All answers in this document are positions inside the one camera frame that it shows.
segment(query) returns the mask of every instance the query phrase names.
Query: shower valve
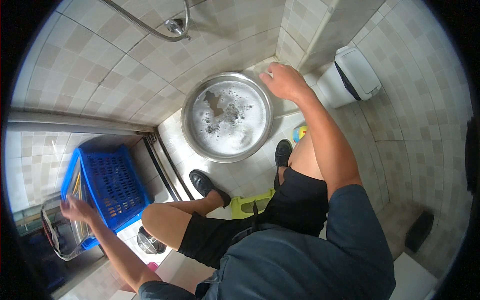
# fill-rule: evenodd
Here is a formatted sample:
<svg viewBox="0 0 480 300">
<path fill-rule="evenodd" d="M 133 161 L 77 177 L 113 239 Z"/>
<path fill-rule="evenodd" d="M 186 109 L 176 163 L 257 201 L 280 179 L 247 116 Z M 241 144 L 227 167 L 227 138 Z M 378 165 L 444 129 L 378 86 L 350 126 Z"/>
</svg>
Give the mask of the shower valve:
<svg viewBox="0 0 480 300">
<path fill-rule="evenodd" d="M 182 19 L 170 19 L 165 21 L 165 26 L 167 27 L 168 31 L 181 35 L 185 28 L 183 27 L 183 20 Z M 185 36 L 187 40 L 191 40 L 191 36 Z"/>
</svg>

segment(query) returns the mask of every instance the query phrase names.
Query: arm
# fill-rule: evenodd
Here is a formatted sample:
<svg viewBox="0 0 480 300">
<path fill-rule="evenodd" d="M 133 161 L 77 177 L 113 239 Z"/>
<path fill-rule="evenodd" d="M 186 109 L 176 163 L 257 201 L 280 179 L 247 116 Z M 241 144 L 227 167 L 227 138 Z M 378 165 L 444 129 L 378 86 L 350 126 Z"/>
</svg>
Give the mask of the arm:
<svg viewBox="0 0 480 300">
<path fill-rule="evenodd" d="M 328 199 L 337 189 L 361 185 L 357 161 L 345 136 L 303 76 L 291 66 L 272 62 L 267 74 L 260 74 L 272 93 L 293 101 L 302 111 L 312 136 L 318 167 L 328 186 Z"/>
<path fill-rule="evenodd" d="M 145 282 L 162 281 L 107 228 L 100 216 L 87 203 L 70 195 L 67 196 L 67 200 L 67 202 L 61 202 L 62 214 L 70 220 L 83 221 L 90 226 L 114 268 L 137 293 L 139 287 Z"/>
</svg>

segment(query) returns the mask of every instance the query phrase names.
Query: metal basin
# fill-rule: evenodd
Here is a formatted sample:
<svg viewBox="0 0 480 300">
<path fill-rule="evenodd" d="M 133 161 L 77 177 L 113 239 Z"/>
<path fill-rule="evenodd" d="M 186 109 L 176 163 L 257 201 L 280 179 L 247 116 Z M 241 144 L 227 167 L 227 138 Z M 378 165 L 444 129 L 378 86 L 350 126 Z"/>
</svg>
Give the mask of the metal basin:
<svg viewBox="0 0 480 300">
<path fill-rule="evenodd" d="M 181 128 L 190 147 L 219 163 L 257 152 L 272 129 L 273 106 L 253 79 L 236 72 L 211 75 L 187 95 Z"/>
</svg>

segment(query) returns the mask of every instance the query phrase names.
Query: knee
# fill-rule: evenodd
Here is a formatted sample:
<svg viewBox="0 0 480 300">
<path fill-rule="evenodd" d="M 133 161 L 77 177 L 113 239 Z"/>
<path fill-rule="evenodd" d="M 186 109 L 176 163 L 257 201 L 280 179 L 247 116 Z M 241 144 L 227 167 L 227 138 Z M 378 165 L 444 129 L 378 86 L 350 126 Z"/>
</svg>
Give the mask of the knee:
<svg viewBox="0 0 480 300">
<path fill-rule="evenodd" d="M 142 225 L 146 231 L 150 232 L 150 228 L 154 226 L 157 220 L 162 218 L 164 213 L 163 204 L 152 203 L 147 206 L 142 213 Z"/>
</svg>

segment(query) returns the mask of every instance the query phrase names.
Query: black shorts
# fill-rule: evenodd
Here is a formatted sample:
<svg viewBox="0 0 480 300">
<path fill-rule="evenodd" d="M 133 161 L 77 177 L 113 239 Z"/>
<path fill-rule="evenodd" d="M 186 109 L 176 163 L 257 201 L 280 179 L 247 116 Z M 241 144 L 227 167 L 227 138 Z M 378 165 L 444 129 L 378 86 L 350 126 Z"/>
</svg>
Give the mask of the black shorts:
<svg viewBox="0 0 480 300">
<path fill-rule="evenodd" d="M 283 176 L 284 183 L 256 218 L 251 216 L 243 220 L 223 220 L 194 213 L 178 252 L 219 269 L 222 256 L 239 240 L 236 235 L 244 230 L 246 234 L 243 233 L 242 238 L 251 233 L 255 222 L 274 224 L 318 237 L 327 220 L 326 182 L 302 175 L 291 168 L 287 168 Z"/>
</svg>

